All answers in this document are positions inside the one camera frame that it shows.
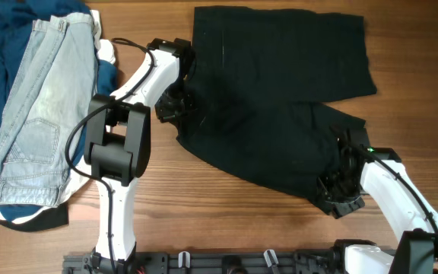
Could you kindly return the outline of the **black shorts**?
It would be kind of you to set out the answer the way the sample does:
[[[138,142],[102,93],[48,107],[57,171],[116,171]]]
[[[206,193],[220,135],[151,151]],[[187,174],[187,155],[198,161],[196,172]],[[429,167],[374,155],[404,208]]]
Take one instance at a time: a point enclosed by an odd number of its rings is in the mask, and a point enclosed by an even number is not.
[[[229,174],[309,200],[339,167],[336,127],[365,122],[331,102],[374,95],[363,17],[299,9],[197,7],[188,82],[196,111],[178,128],[187,151]]]

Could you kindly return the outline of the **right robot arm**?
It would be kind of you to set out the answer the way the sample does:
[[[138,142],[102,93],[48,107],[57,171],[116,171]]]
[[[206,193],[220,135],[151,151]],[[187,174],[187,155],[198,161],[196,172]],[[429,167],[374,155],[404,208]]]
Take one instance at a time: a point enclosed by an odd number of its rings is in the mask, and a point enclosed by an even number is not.
[[[438,212],[409,178],[391,148],[374,148],[363,130],[341,131],[340,166],[317,180],[322,200],[340,218],[363,207],[363,195],[378,205],[397,238],[387,253],[365,240],[337,240],[326,261],[328,273],[438,273]]]

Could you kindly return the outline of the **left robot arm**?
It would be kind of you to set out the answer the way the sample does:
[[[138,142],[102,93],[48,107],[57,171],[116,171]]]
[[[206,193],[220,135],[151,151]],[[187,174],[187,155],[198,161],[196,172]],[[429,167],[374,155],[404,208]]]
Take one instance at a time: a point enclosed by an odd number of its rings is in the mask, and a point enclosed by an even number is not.
[[[179,126],[195,110],[184,88],[195,61],[188,40],[154,39],[132,77],[109,96],[96,95],[86,118],[84,161],[100,194],[100,235],[89,267],[135,273],[134,196],[151,155],[151,116]]]

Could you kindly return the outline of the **light blue denim jeans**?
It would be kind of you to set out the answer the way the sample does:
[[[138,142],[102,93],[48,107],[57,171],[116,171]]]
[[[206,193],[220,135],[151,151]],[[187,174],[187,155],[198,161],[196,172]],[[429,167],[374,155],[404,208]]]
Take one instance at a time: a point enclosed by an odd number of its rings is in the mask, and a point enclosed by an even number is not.
[[[59,204],[78,143],[68,137],[96,91],[93,30],[79,12],[33,22],[2,112],[0,205]]]

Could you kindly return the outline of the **black garment bottom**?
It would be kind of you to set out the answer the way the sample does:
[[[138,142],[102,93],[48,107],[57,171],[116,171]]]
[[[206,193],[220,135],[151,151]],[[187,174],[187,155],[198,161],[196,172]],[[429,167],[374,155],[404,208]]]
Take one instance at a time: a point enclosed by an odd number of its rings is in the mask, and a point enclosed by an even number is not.
[[[0,225],[13,231],[38,232],[68,225],[68,204],[64,203],[58,208],[44,210],[36,217],[22,224],[0,220]]]

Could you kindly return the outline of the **blue shirt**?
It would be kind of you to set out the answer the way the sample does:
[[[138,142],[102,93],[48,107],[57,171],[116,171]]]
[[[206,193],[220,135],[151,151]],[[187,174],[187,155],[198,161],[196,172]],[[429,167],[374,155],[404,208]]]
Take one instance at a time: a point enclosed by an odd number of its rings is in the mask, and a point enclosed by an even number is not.
[[[73,12],[89,14],[90,9],[80,1],[0,1],[0,125],[33,22]]]

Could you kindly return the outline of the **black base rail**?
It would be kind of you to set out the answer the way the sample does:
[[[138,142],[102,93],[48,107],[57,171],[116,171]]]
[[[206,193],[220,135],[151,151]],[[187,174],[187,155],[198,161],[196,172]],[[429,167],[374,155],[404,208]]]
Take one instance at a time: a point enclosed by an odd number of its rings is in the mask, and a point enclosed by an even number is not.
[[[127,260],[111,262],[97,253],[65,256],[64,273],[227,274],[346,273],[344,255],[335,248],[261,253],[138,252]]]

